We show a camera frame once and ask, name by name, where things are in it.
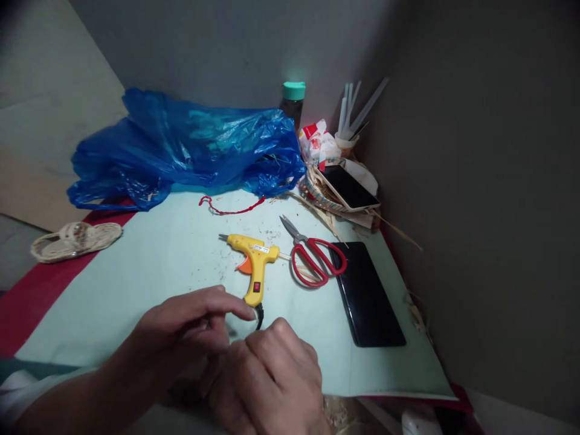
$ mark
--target scissors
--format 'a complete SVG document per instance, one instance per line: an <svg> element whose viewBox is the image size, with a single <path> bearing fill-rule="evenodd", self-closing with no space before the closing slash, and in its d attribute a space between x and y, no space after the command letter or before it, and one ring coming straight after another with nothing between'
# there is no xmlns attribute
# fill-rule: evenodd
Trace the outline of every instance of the scissors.
<svg viewBox="0 0 580 435"><path fill-rule="evenodd" d="M291 254L292 266L294 267L294 272L296 273L296 276L302 282L302 284L309 286L309 287L315 287L315 288L322 287L324 284L326 284L328 282L329 276L326 274L325 271L323 271L318 266L318 264L314 260L312 260L312 257L308 254L308 252L306 251L306 248L301 244L301 242L306 242L308 244L308 246L310 246L310 248L316 253L316 255L330 269L330 271L332 272L333 275L335 275L335 276L340 275L346 270L346 257L344 256L344 254L341 252L340 249L338 249L336 246L332 245L331 243L326 242L325 240L313 239L311 237L306 237L306 236L300 234L298 232L298 230L296 229L296 227L293 226L292 222L290 222L290 220L284 215L280 216L280 220L282 221L282 224L284 225L284 227L288 230L288 232L294 238L294 247L292 249L292 254ZM324 253L320 250L317 243L320 245L324 245L324 246L329 247L330 249L332 249L333 251L335 251L338 254L338 256L340 257L340 260L341 260L341 266L339 269L336 269L333 266L333 264L329 260L329 258L326 255L324 255ZM318 274L318 276L321 279L320 282L308 281L300 274L300 272L298 271L298 267L296 266L296 253L300 253L304 257L305 261L312 267L312 269L314 269L314 271Z"/></svg>

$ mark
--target bottle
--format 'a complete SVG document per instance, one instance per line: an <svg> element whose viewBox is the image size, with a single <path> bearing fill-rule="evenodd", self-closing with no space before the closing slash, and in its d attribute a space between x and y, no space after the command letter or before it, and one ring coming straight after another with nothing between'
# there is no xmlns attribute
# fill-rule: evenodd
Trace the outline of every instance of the bottle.
<svg viewBox="0 0 580 435"><path fill-rule="evenodd" d="M302 104L304 103L305 93L305 82L284 83L284 99L282 100L280 109L282 109L288 118L294 120L296 134L300 130L300 117L302 116Z"/></svg>

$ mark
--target yellow glue gun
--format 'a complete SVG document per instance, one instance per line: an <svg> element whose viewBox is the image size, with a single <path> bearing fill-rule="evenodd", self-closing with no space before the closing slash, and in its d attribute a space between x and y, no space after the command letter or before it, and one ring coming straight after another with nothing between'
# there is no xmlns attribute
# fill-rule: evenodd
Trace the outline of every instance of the yellow glue gun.
<svg viewBox="0 0 580 435"><path fill-rule="evenodd" d="M236 269L248 275L252 275L250 288L243 299L246 304L256 307L264 298L264 274L266 263L274 263L280 255L280 248L271 246L267 248L264 242L239 234L220 234L219 238L228 242L236 251L246 255L244 262Z"/></svg>

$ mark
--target red scissors handle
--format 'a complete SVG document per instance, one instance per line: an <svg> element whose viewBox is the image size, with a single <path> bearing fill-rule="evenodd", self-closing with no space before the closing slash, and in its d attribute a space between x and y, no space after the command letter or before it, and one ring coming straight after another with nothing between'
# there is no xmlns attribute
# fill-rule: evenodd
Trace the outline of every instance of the red scissors handle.
<svg viewBox="0 0 580 435"><path fill-rule="evenodd" d="M318 254L318 256L322 259L324 264L326 264L326 266L329 268L329 270L332 272L333 275L340 275L346 270L346 257L344 256L343 252L340 249L338 249L335 245L327 242L326 240L313 238L308 239L306 243L308 243L308 245L314 250L314 252ZM340 269L336 269L336 267L334 267L330 259L324 254L324 252L320 250L317 243L332 249L338 254L341 262Z"/></svg>
<svg viewBox="0 0 580 435"><path fill-rule="evenodd" d="M317 256L322 259L324 264L326 264L326 266L330 269L330 271L332 272L333 275L340 275L341 273L343 273L346 270L346 257L337 247L335 247L334 245L331 245L329 242L326 242L325 240L321 240L321 239L308 239L306 241L306 243L308 243L308 245L312 248L312 250L314 250L314 252L317 254ZM330 249L334 250L339 255L339 257L341 259L340 269L336 269L334 267L334 265L329 260L329 258L326 255L324 255L324 253L317 246L317 243L320 243L322 245L329 247ZM302 274L298 270L298 266L296 265L296 253L300 253L304 257L304 260L306 261L306 263L308 263L310 265L310 267L316 272L316 274L319 276L321 281L319 281L319 282L308 281L302 276ZM308 287L318 288L318 287L322 287L323 285L325 285L328 282L328 278L329 278L328 275L318 266L318 264L314 260L312 260L312 257L310 256L310 254L308 254L308 252L306 251L306 248L304 246L302 246L302 244L300 244L300 243L295 244L293 249L292 249L292 266L294 267L294 273L296 273L296 276L298 277L298 279L302 282L302 284L304 284Z"/></svg>

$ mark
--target black phone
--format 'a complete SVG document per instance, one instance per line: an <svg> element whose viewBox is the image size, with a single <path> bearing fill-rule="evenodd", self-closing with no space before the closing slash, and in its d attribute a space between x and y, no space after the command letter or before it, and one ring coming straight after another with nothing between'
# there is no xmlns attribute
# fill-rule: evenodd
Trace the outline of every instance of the black phone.
<svg viewBox="0 0 580 435"><path fill-rule="evenodd" d="M337 280L355 344L358 347L406 345L405 336L365 244L349 242L333 245L343 252L348 264ZM334 266L339 267L341 260L338 254L332 250L330 254Z"/></svg>
<svg viewBox="0 0 580 435"><path fill-rule="evenodd" d="M340 165L326 166L320 172L330 189L351 210L378 207L381 203Z"/></svg>

